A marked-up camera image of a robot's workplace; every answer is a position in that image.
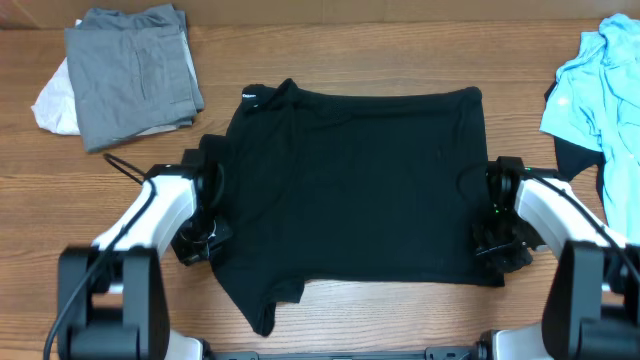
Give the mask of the black t-shirt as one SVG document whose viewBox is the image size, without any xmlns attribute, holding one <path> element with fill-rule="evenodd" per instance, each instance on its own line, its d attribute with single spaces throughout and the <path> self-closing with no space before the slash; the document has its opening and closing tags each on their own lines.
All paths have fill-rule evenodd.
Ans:
<svg viewBox="0 0 640 360">
<path fill-rule="evenodd" d="M 481 91 L 336 96 L 247 86 L 226 132 L 212 270 L 253 331 L 310 280 L 500 287 L 476 254 L 493 213 Z"/>
</svg>

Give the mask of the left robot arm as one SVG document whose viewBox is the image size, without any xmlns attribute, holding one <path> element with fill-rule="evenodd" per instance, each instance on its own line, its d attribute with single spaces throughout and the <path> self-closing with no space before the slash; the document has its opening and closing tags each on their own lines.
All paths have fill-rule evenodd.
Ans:
<svg viewBox="0 0 640 360">
<path fill-rule="evenodd" d="M 172 249 L 189 266 L 220 248 L 215 212 L 225 187 L 223 165 L 201 149 L 186 150 L 178 165 L 148 171 L 103 157 L 141 192 L 90 245 L 61 253 L 57 316 L 43 358 L 212 358 L 206 341 L 172 329 L 160 260 Z"/>
</svg>

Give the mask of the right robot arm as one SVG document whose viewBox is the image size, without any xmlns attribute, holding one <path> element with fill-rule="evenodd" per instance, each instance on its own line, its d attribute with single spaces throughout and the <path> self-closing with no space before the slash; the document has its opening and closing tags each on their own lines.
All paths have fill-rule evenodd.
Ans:
<svg viewBox="0 0 640 360">
<path fill-rule="evenodd" d="M 485 176 L 494 213 L 473 228 L 477 258 L 511 273 L 549 250 L 558 264 L 541 320 L 486 332 L 471 358 L 638 358 L 638 246 L 598 219 L 554 169 L 499 157 Z"/>
</svg>

